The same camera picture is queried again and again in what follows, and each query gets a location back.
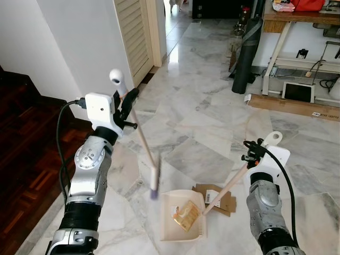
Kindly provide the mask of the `wooden-handled hand broom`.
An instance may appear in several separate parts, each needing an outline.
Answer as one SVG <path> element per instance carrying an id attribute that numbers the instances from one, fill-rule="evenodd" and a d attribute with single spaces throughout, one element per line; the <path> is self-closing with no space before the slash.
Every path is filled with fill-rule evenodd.
<path id="1" fill-rule="evenodd" d="M 118 93 L 118 96 L 116 96 L 116 97 L 118 99 L 121 96 L 126 97 L 126 93 L 129 92 L 129 91 L 128 91 L 128 88 L 125 84 L 124 75 L 123 75 L 122 71 L 117 70 L 117 69 L 111 70 L 110 73 L 109 73 L 109 79 L 110 79 L 111 83 L 116 87 L 116 91 Z M 139 124 L 138 117 L 136 115 L 136 112 L 134 111 L 134 106 L 133 106 L 133 110 L 131 111 L 129 116 L 132 117 L 133 122 Z M 151 172 L 150 172 L 150 197 L 151 197 L 152 200 L 155 201 L 156 199 L 158 199 L 158 195 L 159 195 L 159 183 L 160 183 L 160 170 L 161 170 L 161 168 L 159 167 L 158 161 L 155 160 L 155 158 L 151 154 L 151 150 L 150 150 L 150 147 L 148 146 L 145 134 L 143 133 L 143 129 L 141 127 L 138 127 L 136 129 L 136 131 L 138 132 L 138 137 L 139 137 L 139 141 L 141 141 L 141 146 L 142 146 L 143 150 L 146 152 L 147 158 L 151 163 L 151 167 L 150 167 L 150 170 L 151 170 Z"/>

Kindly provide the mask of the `beige dustpan with wooden handle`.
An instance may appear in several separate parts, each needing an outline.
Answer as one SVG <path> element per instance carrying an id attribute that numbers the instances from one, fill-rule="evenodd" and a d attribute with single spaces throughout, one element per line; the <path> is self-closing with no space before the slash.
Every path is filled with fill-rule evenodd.
<path id="1" fill-rule="evenodd" d="M 269 133 L 264 139 L 252 141 L 255 149 L 243 156 L 245 164 L 229 178 L 218 194 L 206 195 L 198 190 L 171 190 L 160 195 L 161 241 L 196 241 L 204 237 L 207 228 L 206 214 L 216 210 L 220 202 L 227 202 L 235 210 L 235 199 L 230 189 L 241 182 L 248 195 L 246 205 L 250 212 L 250 227 L 255 238 L 276 228 L 286 229 L 282 216 L 282 201 L 277 178 L 284 172 L 290 151 L 279 147 L 283 135 Z"/>

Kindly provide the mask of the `long flat cardboard box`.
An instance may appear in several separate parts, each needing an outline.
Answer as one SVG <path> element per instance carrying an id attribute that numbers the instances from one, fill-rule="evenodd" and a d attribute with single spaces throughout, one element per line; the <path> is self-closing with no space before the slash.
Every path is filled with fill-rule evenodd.
<path id="1" fill-rule="evenodd" d="M 298 100 L 277 99 L 275 97 L 260 94 L 245 95 L 244 101 L 247 105 L 255 108 L 340 122 L 340 108 L 330 105 L 311 104 Z"/>

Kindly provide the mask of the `small brown cardboard piece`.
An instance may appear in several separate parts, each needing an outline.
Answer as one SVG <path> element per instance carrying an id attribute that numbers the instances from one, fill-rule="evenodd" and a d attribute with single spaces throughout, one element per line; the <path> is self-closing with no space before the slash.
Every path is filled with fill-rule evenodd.
<path id="1" fill-rule="evenodd" d="M 221 197 L 221 199 L 216 199 L 222 191 L 221 187 L 218 185 L 196 184 L 192 187 L 192 190 L 202 194 L 206 207 L 208 207 L 213 201 L 217 202 L 212 207 L 212 211 L 218 211 L 228 217 L 230 217 L 232 213 L 236 212 L 236 197 L 234 197 L 231 192 L 227 192 L 223 197 Z"/>

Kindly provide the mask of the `beige louvered door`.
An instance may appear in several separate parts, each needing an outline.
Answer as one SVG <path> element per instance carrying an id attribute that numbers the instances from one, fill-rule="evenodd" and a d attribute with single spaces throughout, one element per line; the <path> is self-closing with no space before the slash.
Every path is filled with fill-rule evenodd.
<path id="1" fill-rule="evenodd" d="M 151 68 L 162 65 L 157 0 L 113 0 L 129 70 L 138 86 Z"/>

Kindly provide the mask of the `white-framed tablet screen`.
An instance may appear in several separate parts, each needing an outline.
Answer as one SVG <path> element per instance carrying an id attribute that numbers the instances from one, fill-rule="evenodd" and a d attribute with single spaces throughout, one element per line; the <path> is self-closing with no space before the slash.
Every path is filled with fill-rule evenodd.
<path id="1" fill-rule="evenodd" d="M 284 82 L 282 99 L 299 100 L 313 104 L 315 101 L 315 86 L 306 83 Z"/>

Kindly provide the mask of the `black rolled mat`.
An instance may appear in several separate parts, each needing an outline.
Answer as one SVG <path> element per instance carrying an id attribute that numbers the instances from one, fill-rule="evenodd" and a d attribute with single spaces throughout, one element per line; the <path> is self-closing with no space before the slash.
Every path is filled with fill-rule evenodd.
<path id="1" fill-rule="evenodd" d="M 262 17 L 257 15 L 248 22 L 246 27 L 235 70 L 230 75 L 233 77 L 232 92 L 236 94 L 245 93 L 247 83 L 252 76 L 252 62 L 257 54 L 263 23 Z"/>

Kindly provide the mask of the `dark wooden staircase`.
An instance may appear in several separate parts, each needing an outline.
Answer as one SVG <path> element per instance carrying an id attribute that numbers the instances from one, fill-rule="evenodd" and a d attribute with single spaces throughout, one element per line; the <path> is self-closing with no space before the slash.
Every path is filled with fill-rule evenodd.
<path id="1" fill-rule="evenodd" d="M 71 161 L 91 128 L 65 110 L 62 99 L 39 93 L 26 74 L 0 67 L 0 255 L 45 250 L 58 226 L 61 151 Z"/>

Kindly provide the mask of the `black cabinet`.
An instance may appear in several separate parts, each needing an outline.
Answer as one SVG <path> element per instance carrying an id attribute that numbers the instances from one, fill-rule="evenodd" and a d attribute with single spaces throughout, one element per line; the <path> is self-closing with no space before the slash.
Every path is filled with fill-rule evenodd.
<path id="1" fill-rule="evenodd" d="M 192 0 L 193 19 L 238 19 L 242 7 L 253 0 Z"/>

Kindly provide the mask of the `wooden table with white legs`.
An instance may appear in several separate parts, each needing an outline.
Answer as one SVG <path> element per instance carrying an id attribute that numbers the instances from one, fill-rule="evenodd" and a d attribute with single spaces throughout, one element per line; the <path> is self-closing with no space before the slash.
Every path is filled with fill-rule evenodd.
<path id="1" fill-rule="evenodd" d="M 269 65 L 262 78 L 262 95 L 267 96 L 271 92 L 269 89 L 269 76 L 272 70 L 274 70 L 274 66 L 281 66 L 282 68 L 289 68 L 292 70 L 319 70 L 326 73 L 340 73 L 340 64 L 338 62 L 325 61 L 322 56 L 315 61 L 302 58 L 279 57 L 293 24 L 304 22 L 338 26 L 340 25 L 339 14 L 321 14 L 319 12 L 277 12 L 269 4 L 268 7 L 265 7 L 262 19 L 262 30 L 264 32 L 276 32 L 279 34 L 279 39 L 275 44 L 274 52 L 270 56 Z"/>

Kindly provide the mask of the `red bag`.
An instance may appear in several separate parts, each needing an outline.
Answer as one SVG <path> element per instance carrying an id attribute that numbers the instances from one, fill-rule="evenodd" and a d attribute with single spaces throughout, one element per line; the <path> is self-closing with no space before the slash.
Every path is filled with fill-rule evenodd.
<path id="1" fill-rule="evenodd" d="M 326 0 L 291 0 L 295 12 L 320 12 Z"/>

